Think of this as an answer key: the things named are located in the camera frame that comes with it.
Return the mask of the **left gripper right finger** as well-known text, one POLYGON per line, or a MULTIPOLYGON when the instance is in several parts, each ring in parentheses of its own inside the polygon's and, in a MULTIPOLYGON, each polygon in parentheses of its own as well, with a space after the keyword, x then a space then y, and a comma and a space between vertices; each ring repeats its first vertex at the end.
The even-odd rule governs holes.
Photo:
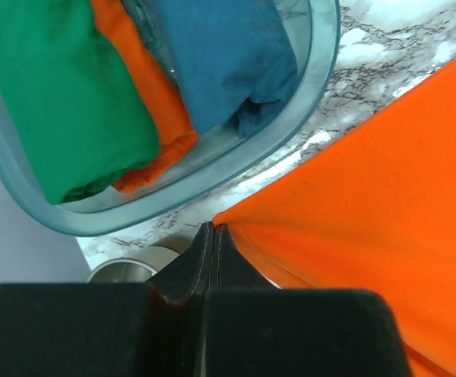
POLYGON ((215 229, 211 287, 278 289, 240 253, 227 225, 219 225, 215 229))

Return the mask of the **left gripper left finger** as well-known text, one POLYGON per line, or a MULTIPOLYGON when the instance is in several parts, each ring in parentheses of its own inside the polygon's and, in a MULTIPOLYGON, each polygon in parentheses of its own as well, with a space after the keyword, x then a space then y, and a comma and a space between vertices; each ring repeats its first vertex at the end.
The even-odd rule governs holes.
POLYGON ((211 222, 201 224, 190 246, 164 269, 146 281, 166 302, 179 304, 208 285, 213 254, 214 228, 211 222))

